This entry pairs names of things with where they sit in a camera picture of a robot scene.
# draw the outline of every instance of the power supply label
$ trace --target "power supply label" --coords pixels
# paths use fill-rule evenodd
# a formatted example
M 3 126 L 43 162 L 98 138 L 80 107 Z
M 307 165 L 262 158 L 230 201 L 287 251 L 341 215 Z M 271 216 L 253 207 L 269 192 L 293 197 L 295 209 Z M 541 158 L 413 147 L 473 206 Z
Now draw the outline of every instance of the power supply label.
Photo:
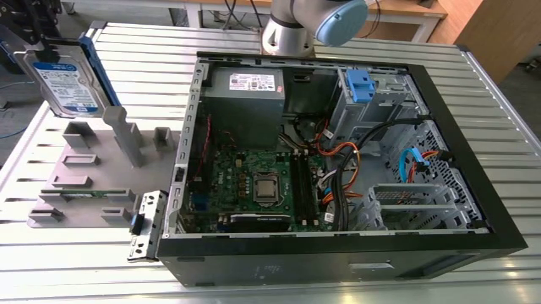
M 231 74 L 229 89 L 234 91 L 277 91 L 274 75 Z
M 74 112 L 98 111 L 98 104 L 84 86 L 87 80 L 82 78 L 75 65 L 35 62 L 34 68 L 59 100 L 60 107 Z

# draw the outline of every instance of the metal workbench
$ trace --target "metal workbench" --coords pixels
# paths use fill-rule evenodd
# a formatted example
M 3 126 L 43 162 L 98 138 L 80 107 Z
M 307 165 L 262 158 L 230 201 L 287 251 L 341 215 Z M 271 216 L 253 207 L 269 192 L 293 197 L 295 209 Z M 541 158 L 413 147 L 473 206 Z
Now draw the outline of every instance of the metal workbench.
M 251 32 L 110 23 L 90 30 L 139 129 L 181 130 L 195 52 L 259 53 Z M 532 303 L 541 301 L 541 145 L 469 53 L 353 40 L 317 56 L 425 65 L 529 248 L 430 281 L 185 288 L 161 263 L 128 264 L 127 229 L 31 229 L 27 214 L 60 155 L 68 120 L 44 104 L 0 171 L 0 301 L 95 303 Z M 106 128 L 99 119 L 92 128 Z

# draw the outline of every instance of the motherboard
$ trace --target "motherboard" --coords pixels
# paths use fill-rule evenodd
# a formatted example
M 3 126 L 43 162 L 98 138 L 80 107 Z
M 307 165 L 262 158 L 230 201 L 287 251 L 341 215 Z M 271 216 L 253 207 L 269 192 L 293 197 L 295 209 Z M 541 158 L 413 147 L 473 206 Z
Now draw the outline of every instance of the motherboard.
M 317 206 L 323 158 L 303 152 L 219 151 L 210 193 L 190 205 L 199 233 L 327 231 Z

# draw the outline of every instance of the metal bracket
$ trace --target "metal bracket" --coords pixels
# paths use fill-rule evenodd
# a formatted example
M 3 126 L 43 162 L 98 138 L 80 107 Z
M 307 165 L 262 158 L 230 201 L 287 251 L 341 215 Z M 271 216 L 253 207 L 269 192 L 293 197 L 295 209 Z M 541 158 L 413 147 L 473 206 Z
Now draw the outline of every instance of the metal bracket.
M 134 216 L 128 262 L 157 262 L 158 240 L 165 217 L 167 195 L 163 191 L 144 193 L 139 213 Z

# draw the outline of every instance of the chip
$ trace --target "chip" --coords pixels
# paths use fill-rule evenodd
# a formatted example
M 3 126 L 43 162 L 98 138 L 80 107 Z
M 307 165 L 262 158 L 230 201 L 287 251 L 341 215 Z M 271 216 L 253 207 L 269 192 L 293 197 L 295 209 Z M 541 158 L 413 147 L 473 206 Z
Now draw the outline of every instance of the chip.
M 274 198 L 277 196 L 274 180 L 258 180 L 257 181 L 255 195 L 258 198 Z
M 278 174 L 258 172 L 254 174 L 254 202 L 262 207 L 270 207 L 279 201 Z

